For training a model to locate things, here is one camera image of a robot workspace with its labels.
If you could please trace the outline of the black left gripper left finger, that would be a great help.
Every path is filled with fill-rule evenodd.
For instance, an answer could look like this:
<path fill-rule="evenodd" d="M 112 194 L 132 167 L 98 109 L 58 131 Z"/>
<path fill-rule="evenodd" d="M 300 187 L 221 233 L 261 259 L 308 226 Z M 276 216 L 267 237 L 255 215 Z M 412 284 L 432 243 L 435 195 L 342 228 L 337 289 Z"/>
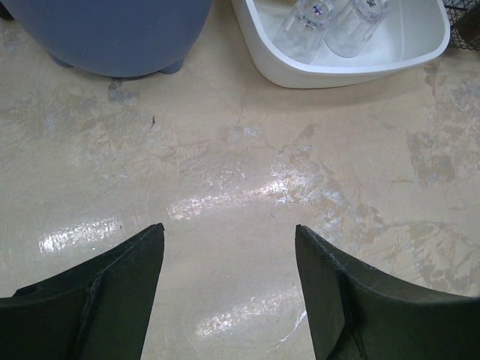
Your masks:
<path fill-rule="evenodd" d="M 164 226 L 1 299 L 2 359 L 140 359 Z"/>

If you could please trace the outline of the blue trash bin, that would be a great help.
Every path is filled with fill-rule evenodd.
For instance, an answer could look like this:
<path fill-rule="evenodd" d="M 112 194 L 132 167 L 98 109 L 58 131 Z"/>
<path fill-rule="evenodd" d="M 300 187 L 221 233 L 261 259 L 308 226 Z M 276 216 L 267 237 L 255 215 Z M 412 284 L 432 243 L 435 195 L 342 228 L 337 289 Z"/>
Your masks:
<path fill-rule="evenodd" d="M 212 6 L 197 0 L 2 4 L 57 64 L 117 78 L 178 72 Z"/>

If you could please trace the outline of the white plastic tub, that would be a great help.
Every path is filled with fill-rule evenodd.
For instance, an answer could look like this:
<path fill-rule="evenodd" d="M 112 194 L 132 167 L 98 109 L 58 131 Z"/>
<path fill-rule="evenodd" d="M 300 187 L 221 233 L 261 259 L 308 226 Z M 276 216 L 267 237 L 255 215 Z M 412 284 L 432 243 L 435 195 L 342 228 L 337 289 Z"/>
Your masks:
<path fill-rule="evenodd" d="M 386 20 L 359 55 L 343 58 L 323 45 L 310 64 L 303 64 L 272 42 L 290 12 L 289 1 L 234 1 L 232 6 L 257 70 L 290 89 L 326 89 L 379 79 L 437 58 L 450 38 L 442 1 L 391 1 Z"/>

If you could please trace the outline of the clear wine glass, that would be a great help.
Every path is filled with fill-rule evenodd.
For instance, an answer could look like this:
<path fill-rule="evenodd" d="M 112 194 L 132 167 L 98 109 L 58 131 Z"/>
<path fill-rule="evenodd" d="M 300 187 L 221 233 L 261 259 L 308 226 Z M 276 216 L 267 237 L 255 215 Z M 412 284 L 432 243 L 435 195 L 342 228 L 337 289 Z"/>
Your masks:
<path fill-rule="evenodd" d="M 331 1 L 298 0 L 277 29 L 272 43 L 297 62 L 310 64 L 335 19 Z"/>
<path fill-rule="evenodd" d="M 328 48 L 343 58 L 356 57 L 389 13 L 389 1 L 349 1 L 325 36 Z"/>

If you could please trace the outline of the black music stand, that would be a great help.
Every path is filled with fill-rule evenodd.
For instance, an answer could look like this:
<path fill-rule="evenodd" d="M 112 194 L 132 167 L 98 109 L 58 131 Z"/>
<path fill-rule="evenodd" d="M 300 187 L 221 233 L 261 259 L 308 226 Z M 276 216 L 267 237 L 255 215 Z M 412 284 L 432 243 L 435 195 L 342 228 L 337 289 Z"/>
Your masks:
<path fill-rule="evenodd" d="M 9 10 L 0 2 L 0 18 L 4 21 L 14 21 L 14 17 Z"/>

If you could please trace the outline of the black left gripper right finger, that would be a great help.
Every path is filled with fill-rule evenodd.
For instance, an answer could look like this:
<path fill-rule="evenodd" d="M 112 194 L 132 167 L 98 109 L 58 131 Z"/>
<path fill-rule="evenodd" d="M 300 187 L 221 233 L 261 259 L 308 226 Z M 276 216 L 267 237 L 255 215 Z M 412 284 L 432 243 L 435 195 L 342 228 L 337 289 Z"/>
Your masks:
<path fill-rule="evenodd" d="M 302 225 L 295 255 L 316 359 L 479 358 L 479 298 L 386 274 Z"/>

